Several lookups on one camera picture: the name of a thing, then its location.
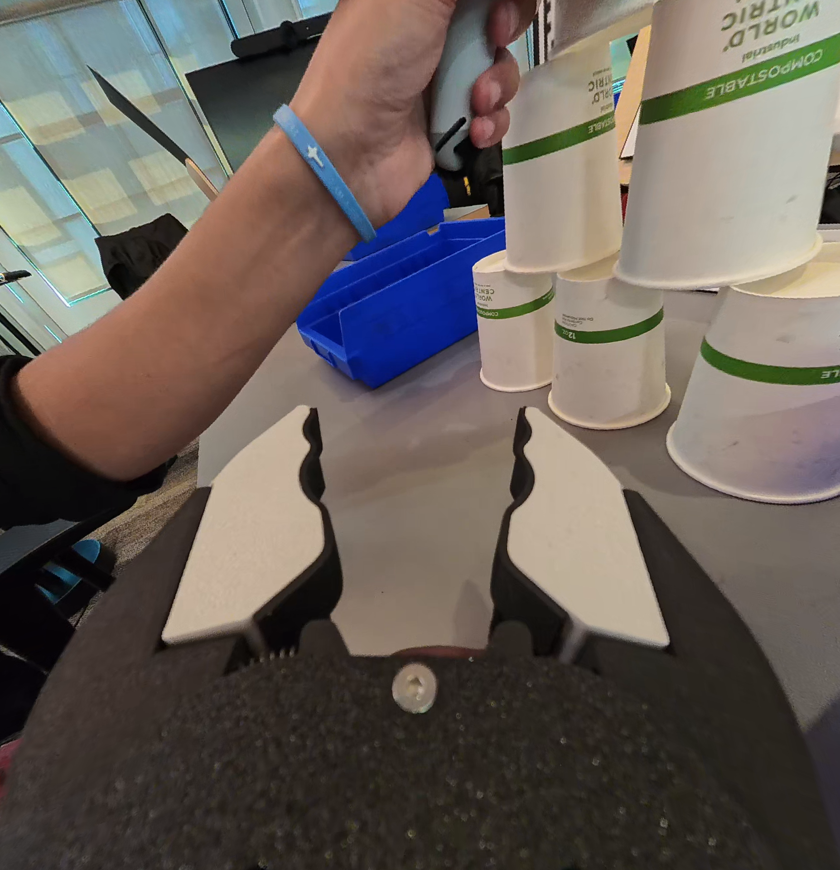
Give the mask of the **blue plastic bin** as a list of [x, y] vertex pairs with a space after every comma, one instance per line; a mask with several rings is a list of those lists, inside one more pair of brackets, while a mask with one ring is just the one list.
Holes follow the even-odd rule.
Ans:
[[504, 218], [444, 222], [333, 272], [296, 321], [303, 342], [377, 388], [476, 332], [472, 269], [505, 246]]
[[357, 262], [419, 232], [436, 227], [444, 220], [444, 212], [448, 208], [449, 196], [444, 182], [433, 172], [401, 212], [382, 225], [370, 242], [355, 245], [343, 257], [343, 261]]

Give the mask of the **wooden sign board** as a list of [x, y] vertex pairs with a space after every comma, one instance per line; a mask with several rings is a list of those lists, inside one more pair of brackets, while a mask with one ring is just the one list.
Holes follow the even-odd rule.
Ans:
[[637, 34], [630, 65], [615, 109], [618, 156], [622, 164], [630, 164], [633, 158], [651, 33], [652, 27], [647, 25]]

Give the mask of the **person's left hand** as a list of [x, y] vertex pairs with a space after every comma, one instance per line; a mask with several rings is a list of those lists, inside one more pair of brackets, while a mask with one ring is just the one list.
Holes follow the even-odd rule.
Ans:
[[433, 170], [426, 90], [457, 6], [340, 2], [291, 102], [375, 228]]

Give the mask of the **black display board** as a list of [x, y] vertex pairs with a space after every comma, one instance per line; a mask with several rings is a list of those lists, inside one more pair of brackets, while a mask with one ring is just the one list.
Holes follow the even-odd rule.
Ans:
[[289, 103], [318, 41], [186, 74], [190, 89], [231, 170], [238, 170], [274, 122], [274, 112]]

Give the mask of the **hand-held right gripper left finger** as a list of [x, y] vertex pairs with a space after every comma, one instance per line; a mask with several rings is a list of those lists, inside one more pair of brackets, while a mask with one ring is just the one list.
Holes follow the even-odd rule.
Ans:
[[323, 504], [316, 408], [297, 406], [246, 445], [208, 496], [162, 632], [166, 647], [239, 638], [255, 658], [297, 653], [343, 590]]

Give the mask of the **blue wristband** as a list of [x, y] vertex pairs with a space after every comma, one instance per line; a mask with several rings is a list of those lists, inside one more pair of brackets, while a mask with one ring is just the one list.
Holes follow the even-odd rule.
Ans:
[[291, 107], [283, 103], [273, 114], [275, 126], [287, 137], [296, 152], [335, 201], [339, 210], [363, 243], [371, 243], [377, 232], [348, 184], [332, 164], [323, 147], [309, 132]]

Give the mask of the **black office chair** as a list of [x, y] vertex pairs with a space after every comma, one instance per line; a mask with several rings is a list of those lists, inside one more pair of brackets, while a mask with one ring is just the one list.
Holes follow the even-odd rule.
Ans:
[[110, 288], [128, 299], [181, 243], [188, 229], [170, 213], [114, 235], [96, 238], [101, 269]]

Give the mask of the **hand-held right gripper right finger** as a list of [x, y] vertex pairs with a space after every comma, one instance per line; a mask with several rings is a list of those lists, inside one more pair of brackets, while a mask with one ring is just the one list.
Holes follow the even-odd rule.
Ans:
[[535, 655], [565, 662], [592, 638], [667, 650], [670, 636], [617, 476], [533, 406], [519, 410], [512, 451], [490, 634], [521, 623]]

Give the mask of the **person's left forearm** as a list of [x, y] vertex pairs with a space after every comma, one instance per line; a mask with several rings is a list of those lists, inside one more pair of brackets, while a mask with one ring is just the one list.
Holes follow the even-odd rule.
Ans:
[[129, 299], [38, 357], [0, 358], [0, 529], [156, 489], [357, 240], [275, 126]]

